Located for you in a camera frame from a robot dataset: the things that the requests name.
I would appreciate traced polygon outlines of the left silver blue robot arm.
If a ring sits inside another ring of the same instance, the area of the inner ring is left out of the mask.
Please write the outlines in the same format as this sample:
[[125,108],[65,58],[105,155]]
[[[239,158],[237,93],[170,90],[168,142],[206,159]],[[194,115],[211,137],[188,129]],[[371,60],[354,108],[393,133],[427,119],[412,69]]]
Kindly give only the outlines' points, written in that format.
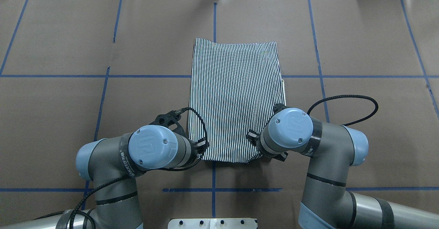
[[72,210],[64,210],[6,229],[142,229],[136,178],[148,171],[185,171],[208,148],[207,132],[190,140],[183,129],[146,125],[116,138],[85,144],[76,168],[94,188]]

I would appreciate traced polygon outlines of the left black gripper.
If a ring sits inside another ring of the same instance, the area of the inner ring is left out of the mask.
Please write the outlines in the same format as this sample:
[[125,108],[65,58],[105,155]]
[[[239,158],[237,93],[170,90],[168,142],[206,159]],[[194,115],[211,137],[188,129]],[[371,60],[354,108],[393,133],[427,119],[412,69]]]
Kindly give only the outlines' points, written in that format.
[[200,138],[199,140],[191,140],[187,138],[190,150],[187,151],[188,160],[186,164],[193,164],[199,158],[200,152],[205,152],[210,146],[210,142],[207,138]]

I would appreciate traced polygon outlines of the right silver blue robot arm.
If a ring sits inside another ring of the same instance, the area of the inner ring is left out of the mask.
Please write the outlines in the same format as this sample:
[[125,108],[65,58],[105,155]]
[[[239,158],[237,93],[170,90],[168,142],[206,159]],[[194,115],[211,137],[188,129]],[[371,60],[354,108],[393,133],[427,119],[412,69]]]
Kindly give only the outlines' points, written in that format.
[[310,158],[298,224],[303,229],[437,229],[438,214],[346,189],[349,168],[362,164],[369,143],[363,132],[322,122],[296,107],[277,104],[274,115],[247,140],[263,155],[289,151]]

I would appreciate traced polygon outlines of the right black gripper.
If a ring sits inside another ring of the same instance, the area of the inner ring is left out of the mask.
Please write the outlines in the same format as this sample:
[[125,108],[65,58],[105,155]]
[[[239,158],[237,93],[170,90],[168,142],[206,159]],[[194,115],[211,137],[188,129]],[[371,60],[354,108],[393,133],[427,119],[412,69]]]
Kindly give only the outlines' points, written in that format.
[[284,162],[288,156],[285,148],[275,143],[270,137],[265,137],[263,133],[258,134],[253,130],[249,130],[246,133],[246,139],[252,142],[265,157]]

